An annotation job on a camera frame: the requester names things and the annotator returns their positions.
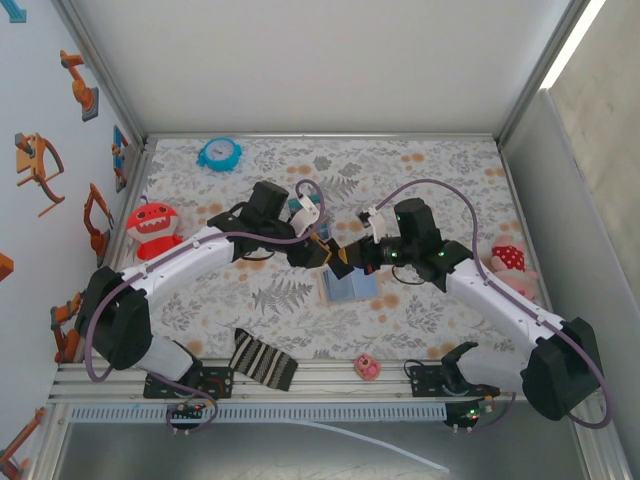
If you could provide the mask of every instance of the alarm clock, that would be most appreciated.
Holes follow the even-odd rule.
[[[209,140],[198,154],[198,165],[205,165],[216,172],[233,170],[240,160],[242,148],[230,138]]]

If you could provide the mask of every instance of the black and white striped sock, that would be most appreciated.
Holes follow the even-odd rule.
[[[236,328],[235,343],[236,351],[229,368],[269,388],[289,391],[298,362],[282,350],[253,338],[241,328]]]

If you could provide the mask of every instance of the wire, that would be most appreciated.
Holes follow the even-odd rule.
[[[423,465],[426,465],[428,467],[432,467],[437,470],[449,473],[449,469],[447,467],[444,467],[438,463],[432,462],[431,460],[427,460],[424,457],[420,457],[415,453],[408,452],[407,450],[403,450],[402,448],[396,447],[395,445],[391,445],[390,443],[383,442],[382,440],[378,440],[376,438],[367,437],[365,435],[360,435],[359,433],[355,433],[350,430],[334,427],[333,425],[325,425],[324,423],[305,422],[304,420],[285,420],[279,423],[290,423],[293,425],[302,425],[305,427],[319,428],[322,430],[329,430],[330,432],[339,433],[341,435],[346,435],[348,437],[357,438],[358,440],[362,440],[363,442],[372,443],[373,445],[378,445],[379,447],[386,448],[387,450],[391,450],[393,452],[399,453],[400,455],[404,455],[405,457],[411,458],[412,460],[420,462]]]
[[[242,257],[242,260],[247,260],[248,262],[263,262],[265,260],[269,260],[275,254],[276,252],[271,252],[271,255],[267,255],[266,257]]]
[[[402,366],[402,369],[404,370],[404,374],[409,378],[409,380],[411,380],[411,374],[409,373],[409,370],[407,370],[407,363],[415,363],[416,365],[420,365],[421,367],[425,366],[425,364],[420,360],[414,360],[413,358],[406,360],[404,362],[404,365]]]
[[[491,399],[491,408],[495,408],[496,407],[496,399],[493,396],[493,394],[489,391],[489,389],[487,388],[486,385],[478,385],[482,391],[484,393],[486,393],[485,397],[483,398],[483,400],[486,400],[487,397],[489,397]]]
[[[500,415],[498,415],[497,418],[495,418],[492,422],[487,423],[486,425],[481,425],[478,428],[472,428],[470,433],[477,433],[477,432],[482,432],[484,430],[488,430],[489,428],[492,428],[494,426],[496,426],[498,423],[504,421],[505,418],[507,418],[510,414],[511,414],[511,407],[513,407],[513,404],[516,401],[516,394],[515,392],[511,394],[511,401],[507,404],[506,407],[504,407],[504,410],[502,410],[502,412],[500,413]]]
[[[401,280],[398,278],[398,276],[396,275],[396,266],[394,265],[393,267],[391,267],[391,275],[393,275],[393,278],[395,278],[398,282],[403,283],[405,285],[424,285],[425,282],[424,280],[421,282],[407,282],[405,280]]]
[[[149,375],[151,375],[156,380],[159,380],[162,383],[164,383],[166,385],[169,385],[170,387],[177,388],[177,389],[180,389],[180,390],[183,390],[185,392],[193,394],[193,396],[191,398],[189,398],[188,400],[182,402],[180,405],[187,405],[195,397],[200,397],[200,398],[204,398],[207,402],[211,403],[213,408],[215,408],[215,411],[213,412],[213,415],[211,415],[209,418],[207,418],[204,422],[199,424],[197,427],[190,428],[189,430],[185,431],[185,432],[189,432],[188,433],[189,435],[191,435],[192,433],[196,433],[196,432],[199,432],[199,431],[205,429],[207,426],[211,425],[211,423],[218,417],[218,413],[220,412],[220,407],[218,406],[218,402],[216,402],[215,399],[211,395],[209,395],[208,393],[205,393],[202,390],[197,390],[195,388],[187,387],[186,385],[181,385],[179,383],[172,382],[168,378],[165,378],[162,375],[158,375],[157,373],[153,373],[153,372],[148,372],[148,373],[149,373]],[[165,423],[167,424],[167,426],[170,429],[172,429],[174,431],[174,433],[177,433],[178,430],[176,429],[175,425],[173,425],[171,423],[171,415],[173,415],[177,411],[179,411],[179,406],[167,410],[167,414],[165,416]]]
[[[395,192],[391,193],[391,195],[389,195],[387,198],[382,200],[376,206],[376,210],[379,211],[382,207],[384,207],[387,203],[389,203],[396,195],[398,195],[403,190],[405,190],[405,189],[407,189],[409,187],[412,187],[414,185],[422,184],[422,183],[431,183],[431,184],[434,184],[434,185],[439,185],[441,187],[444,187],[447,190],[450,190],[451,192],[455,193],[466,204],[467,208],[469,209],[469,212],[471,213],[471,220],[473,222],[473,236],[472,236],[472,239],[471,239],[471,249],[473,251],[473,261],[475,262],[476,268],[478,269],[478,274],[480,275],[480,277],[482,277],[482,279],[484,280],[485,284],[489,285],[491,288],[496,290],[500,295],[505,297],[508,301],[510,301],[516,307],[520,308],[520,310],[525,312],[527,315],[529,315],[533,320],[538,322],[540,325],[546,327],[548,330],[551,330],[551,332],[553,332],[559,338],[564,340],[571,348],[573,348],[575,350],[575,352],[585,362],[585,364],[587,365],[587,367],[589,368],[589,370],[591,371],[593,376],[596,377],[596,379],[598,380],[598,383],[600,384],[600,387],[602,388],[602,393],[604,394],[604,397],[605,397],[605,403],[607,405],[607,409],[606,409],[604,418],[600,422],[589,423],[589,422],[586,422],[586,421],[584,421],[584,420],[582,420],[580,418],[577,418],[571,412],[569,412],[567,414],[567,416],[571,420],[573,420],[574,422],[576,422],[579,425],[582,425],[583,427],[586,427],[586,428],[600,429],[600,428],[604,428],[607,425],[609,425],[609,423],[611,423],[611,420],[613,420],[613,415],[614,415],[614,412],[615,412],[615,405],[614,405],[614,402],[613,402],[613,394],[612,394],[611,390],[609,389],[609,385],[607,384],[607,381],[604,379],[604,376],[602,375],[602,372],[600,372],[600,369],[595,364],[595,362],[591,359],[591,357],[589,357],[587,352],[585,352],[582,349],[582,347],[580,347],[580,345],[578,345],[575,341],[573,341],[567,334],[565,334],[560,329],[556,328],[554,325],[550,324],[548,321],[546,321],[546,320],[539,321],[538,320],[538,314],[536,312],[531,310],[529,307],[527,307],[522,302],[520,302],[517,298],[515,298],[513,295],[511,295],[509,292],[507,292],[506,290],[501,288],[499,285],[497,285],[495,282],[493,282],[489,278],[487,273],[484,271],[484,268],[483,268],[482,263],[480,261],[480,256],[478,255],[478,216],[476,214],[475,208],[473,207],[473,204],[469,201],[469,199],[460,190],[458,190],[455,187],[452,187],[448,183],[441,182],[440,180],[434,180],[434,179],[428,179],[428,178],[424,178],[424,179],[420,179],[420,180],[414,180],[412,182],[409,182],[409,183],[401,186]]]
[[[277,238],[270,238],[270,237],[265,237],[262,235],[256,235],[253,233],[247,233],[247,232],[219,232],[219,233],[214,233],[211,235],[207,235],[205,237],[202,237],[199,240],[199,246],[195,247],[192,243],[187,243],[186,245],[183,245],[179,248],[176,248],[175,250],[171,251],[170,253],[168,253],[167,255],[159,258],[158,260],[156,260],[155,262],[150,263],[149,265],[147,265],[147,272],[153,272],[154,270],[156,270],[157,268],[161,267],[162,265],[164,265],[165,263],[173,260],[176,257],[179,257],[180,255],[182,255],[183,253],[186,253],[190,250],[193,250],[195,248],[200,248],[204,245],[206,245],[209,242],[213,242],[214,240],[219,240],[222,238],[227,238],[227,237],[236,237],[236,238],[249,238],[251,240],[258,240],[261,242],[266,242],[266,243],[272,243],[272,244],[277,244],[277,245],[293,245],[294,243],[298,243],[298,242],[304,242],[307,238],[309,238],[313,233],[315,233],[315,231],[320,227],[321,220],[322,218],[324,218],[324,213],[325,213],[325,200],[324,200],[324,194],[322,193],[322,190],[320,189],[320,186],[314,182],[313,180],[309,180],[309,179],[303,179],[300,180],[296,186],[295,186],[295,192],[296,195],[298,195],[298,197],[300,197],[302,195],[300,189],[303,185],[310,185],[312,188],[314,188],[316,190],[316,193],[318,195],[318,204],[320,207],[320,214],[318,216],[318,220],[316,220],[315,223],[313,223],[311,225],[311,227],[307,230],[306,233],[304,233],[303,235],[301,235],[300,237],[296,237],[296,238],[292,238],[292,239],[277,239]],[[145,273],[143,272],[138,272],[135,275],[132,275],[130,278],[124,280],[122,283],[120,283],[116,288],[114,288],[113,290],[111,290],[103,299],[102,301],[98,304],[98,307],[95,309],[95,311],[93,312],[93,315],[91,316],[91,320],[89,320],[89,326],[87,327],[87,334],[85,336],[85,344],[84,344],[84,359],[85,359],[85,368],[87,370],[87,375],[89,376],[89,378],[96,383],[101,383],[104,382],[109,375],[111,374],[111,372],[113,371],[113,367],[111,365],[109,365],[109,367],[105,370],[104,374],[102,376],[98,376],[96,374],[96,371],[93,367],[93,357],[92,357],[92,348],[93,348],[93,336],[95,335],[96,332],[96,327],[98,325],[98,320],[100,319],[100,317],[102,316],[102,312],[104,312],[105,308],[107,308],[107,305],[109,305],[109,303],[111,303],[118,295],[120,295],[120,293],[125,290],[127,287],[129,287],[131,284],[133,284],[134,282],[140,280],[141,278],[143,278],[143,276],[145,275]],[[210,395],[204,393],[204,392],[200,392],[199,390],[196,389],[191,389],[190,387],[186,387],[184,385],[180,385],[179,383],[175,383],[172,382],[171,380],[163,377],[162,375],[158,375],[155,374],[153,372],[148,372],[149,374],[153,375],[156,379],[158,379],[159,381],[165,383],[166,385],[169,385],[171,387],[174,388],[181,388],[184,391],[193,393],[196,396],[201,396],[204,398],[208,396],[209,398],[207,398],[208,400],[213,400],[213,397],[211,397]],[[217,415],[217,403],[215,403],[215,400],[213,400],[213,404],[216,406],[216,413],[215,415]],[[171,428],[173,428],[173,426],[171,425],[170,422],[170,416],[171,413],[173,412],[168,412],[167,413],[167,425],[169,425]],[[204,425],[208,425],[210,424],[210,421],[207,421],[204,423]],[[199,426],[194,428],[193,431],[196,431],[197,429],[199,429]]]

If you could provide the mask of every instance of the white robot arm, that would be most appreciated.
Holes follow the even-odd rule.
[[[313,235],[300,236],[323,213],[314,211],[306,199],[300,216],[278,220],[287,196],[280,187],[259,182],[249,202],[212,218],[193,237],[153,261],[121,273],[107,267],[98,270],[85,292],[76,329],[115,369],[137,366],[197,386],[201,362],[179,344],[152,336],[149,314],[178,287],[264,247],[286,254],[292,266],[328,264],[338,277],[353,268],[371,274],[381,265],[412,265],[422,279],[480,312],[514,341],[517,351],[497,353],[469,342],[460,345],[442,359],[452,391],[484,384],[524,392],[542,415],[558,420],[598,387],[575,349],[549,329],[571,337],[600,368],[588,323],[580,318],[567,322],[519,297],[484,267],[479,271],[479,262],[467,248],[442,240],[422,200],[395,206],[399,237],[366,236],[340,249],[333,240],[325,243]],[[519,301],[509,301],[507,292]]]

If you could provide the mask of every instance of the pink toy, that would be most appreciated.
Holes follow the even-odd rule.
[[[178,213],[165,203],[148,203],[138,207],[127,220],[127,234],[140,242],[140,260],[151,260],[182,242],[174,235]]]
[[[500,235],[493,242],[491,266],[496,277],[527,300],[534,301],[538,287],[538,274],[527,270],[524,262],[524,242],[514,242],[511,235]]]
[[[371,355],[367,355],[366,353],[363,353],[358,358],[356,358],[354,366],[356,368],[356,373],[360,376],[360,378],[369,381],[378,378],[378,375],[380,375],[380,370],[382,370],[382,367],[377,362],[377,360]]]

